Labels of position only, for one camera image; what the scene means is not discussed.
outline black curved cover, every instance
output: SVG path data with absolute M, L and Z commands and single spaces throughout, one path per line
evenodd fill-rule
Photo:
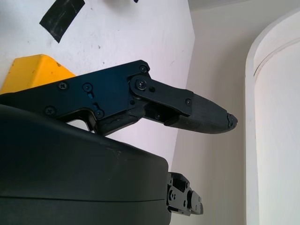
M 167 225 L 166 160 L 0 105 L 0 224 Z

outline white wall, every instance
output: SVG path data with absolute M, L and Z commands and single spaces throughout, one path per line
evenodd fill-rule
M 191 11 L 197 11 L 200 9 L 223 6 L 223 5 L 237 3 L 241 1 L 249 1 L 249 0 L 188 0 L 188 4 Z
M 187 88 L 227 109 L 239 123 L 235 130 L 221 135 L 179 131 L 172 170 L 190 180 L 202 197 L 204 215 L 173 215 L 173 225 L 259 223 L 258 203 L 251 198 L 246 202 L 246 58 L 265 27 L 299 6 L 299 0 L 251 0 L 192 12 L 196 40 Z M 250 207 L 247 216 L 246 205 Z
M 255 82 L 262 225 L 300 224 L 299 58 L 298 42 L 274 55 Z
M 85 0 L 59 44 L 39 24 L 53 3 L 0 0 L 0 86 L 15 58 L 47 54 L 75 75 L 144 60 L 153 79 L 185 88 L 195 39 L 188 0 Z M 172 165 L 177 129 L 142 120 L 111 137 Z

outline white ceiling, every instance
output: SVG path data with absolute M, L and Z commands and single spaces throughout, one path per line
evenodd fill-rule
M 191 11 L 210 8 L 215 6 L 226 5 L 247 0 L 188 0 L 189 8 Z

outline black screw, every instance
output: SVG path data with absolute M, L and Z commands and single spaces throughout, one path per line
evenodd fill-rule
M 101 109 L 96 110 L 96 111 L 95 111 L 95 117 L 96 117 L 97 119 L 101 119 L 102 117 L 104 117 L 104 112 L 103 112 Z
M 147 69 L 147 67 L 146 67 L 145 65 L 141 65 L 141 66 L 140 66 L 140 71 L 141 71 L 142 73 L 146 73 L 146 72 L 148 71 L 148 69 Z
M 147 87 L 146 81 L 140 79 L 136 80 L 135 85 L 139 90 L 145 90 Z
M 93 86 L 90 84 L 90 83 L 85 83 L 83 86 L 82 86 L 82 89 L 85 91 L 85 92 L 90 92 L 93 90 Z
M 191 100 L 190 98 L 188 98 L 188 99 L 186 100 L 186 104 L 187 104 L 187 105 L 191 105 L 191 104 L 192 104 L 192 100 Z
M 173 191 L 171 190 L 171 191 L 169 192 L 169 200 L 170 200 L 170 201 L 173 200 L 173 196 L 174 196 L 174 193 L 173 193 Z
M 45 109 L 44 109 L 44 113 L 47 115 L 47 116 L 54 116 L 56 114 L 56 109 L 53 107 L 53 106 L 47 106 Z
M 59 87 L 59 89 L 61 89 L 61 90 L 66 90 L 66 89 L 68 89 L 68 83 L 62 81 L 62 82 L 60 82 L 60 83 L 58 84 L 58 87 Z

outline black metal bracket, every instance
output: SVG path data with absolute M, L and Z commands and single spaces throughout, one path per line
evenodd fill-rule
M 130 80 L 130 89 L 137 96 L 170 107 L 182 115 L 192 114 L 191 104 L 186 104 L 186 100 L 193 99 L 194 96 L 189 90 L 174 88 L 142 75 Z
M 149 70 L 139 60 L 0 95 L 0 104 L 62 122 L 83 120 L 103 136 L 141 118 L 209 134 L 235 128 L 236 118 L 225 109 L 189 90 L 152 80 Z
M 190 216 L 203 214 L 201 197 L 191 189 L 189 181 L 180 173 L 169 173 L 167 205 L 174 213 Z

